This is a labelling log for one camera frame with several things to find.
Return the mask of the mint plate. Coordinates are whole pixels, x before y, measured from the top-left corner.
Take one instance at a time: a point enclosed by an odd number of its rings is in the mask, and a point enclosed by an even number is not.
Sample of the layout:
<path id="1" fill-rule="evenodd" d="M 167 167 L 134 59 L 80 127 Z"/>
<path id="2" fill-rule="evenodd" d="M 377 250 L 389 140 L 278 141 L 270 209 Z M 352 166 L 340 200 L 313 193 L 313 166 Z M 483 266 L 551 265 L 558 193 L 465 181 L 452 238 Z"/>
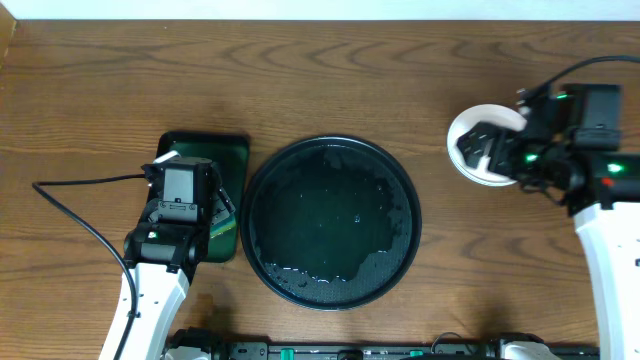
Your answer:
<path id="1" fill-rule="evenodd" d="M 464 177 L 477 184 L 489 187 L 504 187 L 515 184 L 514 180 L 499 174 L 492 173 L 488 170 L 490 157 L 487 155 L 483 155 L 480 158 L 480 161 L 476 168 L 467 166 L 461 153 L 456 149 L 453 149 L 449 152 L 449 157 L 454 167 Z"/>

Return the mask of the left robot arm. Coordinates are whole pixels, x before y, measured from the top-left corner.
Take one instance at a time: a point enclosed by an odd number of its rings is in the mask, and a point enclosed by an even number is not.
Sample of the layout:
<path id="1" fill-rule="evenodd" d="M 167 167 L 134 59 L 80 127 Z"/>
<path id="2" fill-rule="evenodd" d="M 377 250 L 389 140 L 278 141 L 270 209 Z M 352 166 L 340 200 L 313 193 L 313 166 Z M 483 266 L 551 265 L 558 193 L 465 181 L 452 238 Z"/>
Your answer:
<path id="1" fill-rule="evenodd" d="M 125 237 L 121 292 L 101 359 L 161 359 L 200 262 L 218 206 L 227 205 L 217 164 L 170 151 L 142 166 L 147 203 Z"/>

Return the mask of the green sponge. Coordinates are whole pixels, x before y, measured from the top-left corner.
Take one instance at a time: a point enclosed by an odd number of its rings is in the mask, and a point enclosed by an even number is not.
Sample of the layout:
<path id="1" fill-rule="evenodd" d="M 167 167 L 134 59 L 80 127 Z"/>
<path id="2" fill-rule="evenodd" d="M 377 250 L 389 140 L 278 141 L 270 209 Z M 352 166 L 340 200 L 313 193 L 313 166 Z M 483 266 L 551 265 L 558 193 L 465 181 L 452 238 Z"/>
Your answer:
<path id="1" fill-rule="evenodd" d="M 236 217 L 234 214 L 228 215 L 224 219 L 214 220 L 210 228 L 210 238 L 214 239 L 219 237 L 230 230 L 236 228 Z"/>

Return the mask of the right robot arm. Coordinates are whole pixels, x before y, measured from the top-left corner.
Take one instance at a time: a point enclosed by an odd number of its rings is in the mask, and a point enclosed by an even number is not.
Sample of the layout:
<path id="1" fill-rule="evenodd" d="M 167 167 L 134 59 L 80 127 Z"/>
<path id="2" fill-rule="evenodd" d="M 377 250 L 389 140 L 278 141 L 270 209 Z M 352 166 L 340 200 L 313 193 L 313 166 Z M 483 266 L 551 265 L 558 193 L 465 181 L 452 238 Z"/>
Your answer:
<path id="1" fill-rule="evenodd" d="M 522 100 L 518 109 L 483 104 L 450 125 L 456 169 L 490 187 L 562 193 L 589 269 L 600 355 L 639 356 L 639 157 L 619 150 L 616 86 L 571 85 Z"/>

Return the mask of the white plate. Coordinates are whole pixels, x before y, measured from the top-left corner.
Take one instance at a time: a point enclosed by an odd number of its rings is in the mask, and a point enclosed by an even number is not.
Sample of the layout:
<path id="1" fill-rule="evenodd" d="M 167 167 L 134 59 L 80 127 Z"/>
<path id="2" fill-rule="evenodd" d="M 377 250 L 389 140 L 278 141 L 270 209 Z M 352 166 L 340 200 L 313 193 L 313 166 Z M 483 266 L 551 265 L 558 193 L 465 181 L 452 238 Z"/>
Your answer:
<path id="1" fill-rule="evenodd" d="M 453 149 L 458 150 L 456 148 L 458 138 L 478 122 L 489 122 L 510 130 L 521 131 L 527 120 L 518 112 L 501 105 L 482 104 L 471 107 L 460 113 L 449 127 L 447 134 L 448 154 Z"/>

